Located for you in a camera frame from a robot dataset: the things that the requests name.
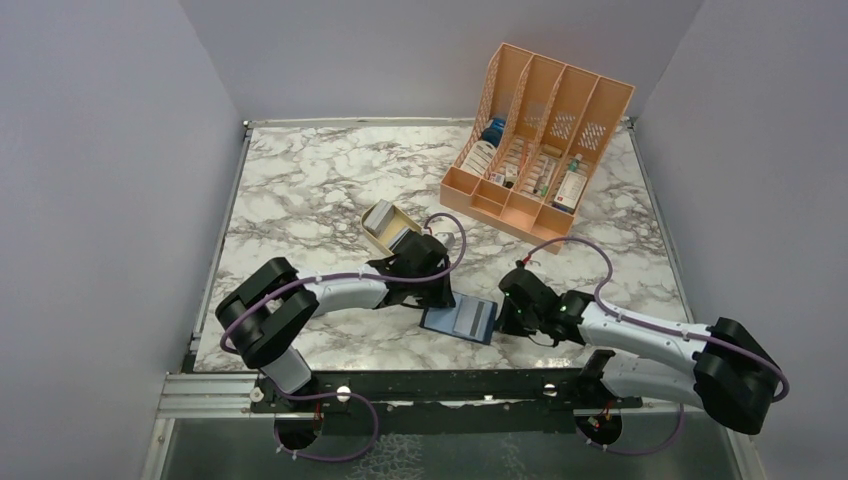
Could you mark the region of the silver striped credit card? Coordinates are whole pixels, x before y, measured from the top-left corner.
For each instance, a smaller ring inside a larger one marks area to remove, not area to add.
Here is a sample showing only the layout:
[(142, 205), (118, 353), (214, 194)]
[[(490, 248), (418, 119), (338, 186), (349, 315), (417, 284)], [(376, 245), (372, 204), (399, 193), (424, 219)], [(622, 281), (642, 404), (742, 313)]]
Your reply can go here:
[(453, 332), (477, 338), (480, 335), (481, 326), (487, 318), (488, 311), (489, 307), (485, 301), (473, 297), (463, 297), (458, 304)]

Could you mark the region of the blue leather card holder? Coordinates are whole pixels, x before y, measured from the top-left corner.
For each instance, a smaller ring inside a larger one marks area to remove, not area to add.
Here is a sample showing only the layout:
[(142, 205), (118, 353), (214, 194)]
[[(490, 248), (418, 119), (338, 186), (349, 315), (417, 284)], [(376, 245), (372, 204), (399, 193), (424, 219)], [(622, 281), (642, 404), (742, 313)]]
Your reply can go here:
[(482, 345), (491, 343), (498, 304), (459, 292), (453, 293), (454, 307), (425, 308), (419, 327)]

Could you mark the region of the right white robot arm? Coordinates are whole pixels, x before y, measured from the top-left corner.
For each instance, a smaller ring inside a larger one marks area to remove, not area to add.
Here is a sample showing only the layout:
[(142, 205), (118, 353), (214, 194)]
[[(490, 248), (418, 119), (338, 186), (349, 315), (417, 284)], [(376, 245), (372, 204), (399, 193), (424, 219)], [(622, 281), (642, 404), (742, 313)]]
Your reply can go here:
[(676, 323), (609, 306), (577, 290), (558, 294), (520, 267), (498, 284), (499, 331), (594, 347), (570, 393), (592, 407), (652, 398), (699, 408), (734, 431), (761, 432), (780, 378), (771, 356), (739, 322)]

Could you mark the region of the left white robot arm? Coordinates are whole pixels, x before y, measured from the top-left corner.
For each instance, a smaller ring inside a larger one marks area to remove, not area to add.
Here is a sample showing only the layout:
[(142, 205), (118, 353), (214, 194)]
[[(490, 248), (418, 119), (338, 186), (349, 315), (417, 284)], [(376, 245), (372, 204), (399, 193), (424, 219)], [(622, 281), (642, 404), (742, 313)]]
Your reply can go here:
[(391, 255), (357, 271), (326, 276), (299, 272), (284, 257), (268, 260), (215, 308), (225, 347), (276, 383), (276, 396), (298, 411), (313, 401), (312, 371), (293, 341), (306, 323), (327, 313), (377, 310), (414, 301), (418, 308), (455, 306), (449, 233), (406, 233)]

